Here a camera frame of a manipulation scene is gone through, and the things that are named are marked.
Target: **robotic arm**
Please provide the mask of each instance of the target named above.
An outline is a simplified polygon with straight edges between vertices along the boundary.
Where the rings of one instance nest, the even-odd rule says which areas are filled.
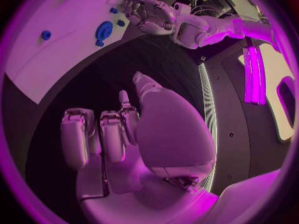
[[[174,7],[157,0],[125,0],[124,13],[139,30],[154,35],[170,35],[175,43],[196,49],[223,40],[226,36],[242,39],[245,36],[266,41],[278,49],[270,25],[245,21],[239,17],[215,18],[195,16],[182,3]]]

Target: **blue object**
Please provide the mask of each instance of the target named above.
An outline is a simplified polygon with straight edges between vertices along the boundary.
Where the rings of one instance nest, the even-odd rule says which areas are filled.
[[[109,12],[116,14],[116,13],[118,13],[118,10],[116,8],[112,7]]]
[[[117,25],[118,26],[125,26],[126,24],[125,24],[125,22],[123,20],[118,20],[117,21]]]
[[[49,40],[50,37],[51,37],[51,32],[48,30],[45,30],[41,33],[41,38],[44,39],[45,41]]]
[[[104,21],[96,30],[96,45],[104,46],[103,40],[108,38],[113,30],[113,24],[110,21]]]

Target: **purple light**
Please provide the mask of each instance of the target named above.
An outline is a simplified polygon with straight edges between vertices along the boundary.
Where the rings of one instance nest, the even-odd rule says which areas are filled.
[[[244,102],[258,105],[266,104],[266,75],[259,48],[244,48],[245,94]]]

